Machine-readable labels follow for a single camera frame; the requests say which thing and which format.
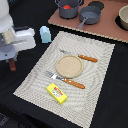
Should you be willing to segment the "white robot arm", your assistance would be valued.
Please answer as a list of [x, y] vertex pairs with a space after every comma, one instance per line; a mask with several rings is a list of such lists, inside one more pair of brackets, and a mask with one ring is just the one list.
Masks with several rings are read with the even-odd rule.
[[0, 0], [0, 61], [14, 58], [19, 51], [36, 46], [32, 28], [15, 31], [7, 0]]

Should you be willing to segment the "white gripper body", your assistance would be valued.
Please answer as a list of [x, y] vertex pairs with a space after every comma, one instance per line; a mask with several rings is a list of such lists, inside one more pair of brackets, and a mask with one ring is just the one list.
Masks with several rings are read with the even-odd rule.
[[0, 61], [14, 58], [19, 51], [36, 46], [32, 28], [14, 31], [13, 28], [0, 34]]

